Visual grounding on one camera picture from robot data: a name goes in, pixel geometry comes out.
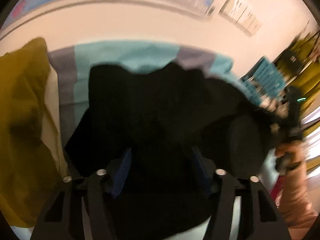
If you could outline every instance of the black fabric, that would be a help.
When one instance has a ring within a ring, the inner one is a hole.
[[[10,228],[7,220],[4,218],[1,210],[0,210],[0,233],[1,239],[9,239],[9,240],[19,240],[16,234]]]
[[[120,240],[163,239],[209,218],[192,146],[239,178],[256,175],[272,147],[270,118],[240,91],[175,63],[147,75],[95,66],[89,105],[65,150],[89,176],[132,149],[123,191],[108,203]]]

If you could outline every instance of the yellow cloth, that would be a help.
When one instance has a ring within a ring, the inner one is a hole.
[[[304,61],[305,64],[310,60],[309,58],[307,58],[307,56],[308,53],[312,50],[315,43],[315,39],[312,39],[311,41],[304,44],[308,39],[309,36],[307,36],[305,39],[298,40],[290,48],[290,50],[294,51],[297,54],[298,59],[301,62]],[[293,75],[288,71],[286,64],[282,60],[279,60],[276,63],[276,66],[279,71],[283,73],[283,76],[288,78],[288,80],[293,77]],[[308,109],[309,106],[311,106],[318,92],[320,91],[320,63],[312,62],[295,80],[290,83],[290,85],[301,88],[303,96],[307,98],[301,104],[302,114]]]
[[[41,141],[49,71],[41,38],[0,57],[0,209],[11,226],[33,227],[61,179]]]

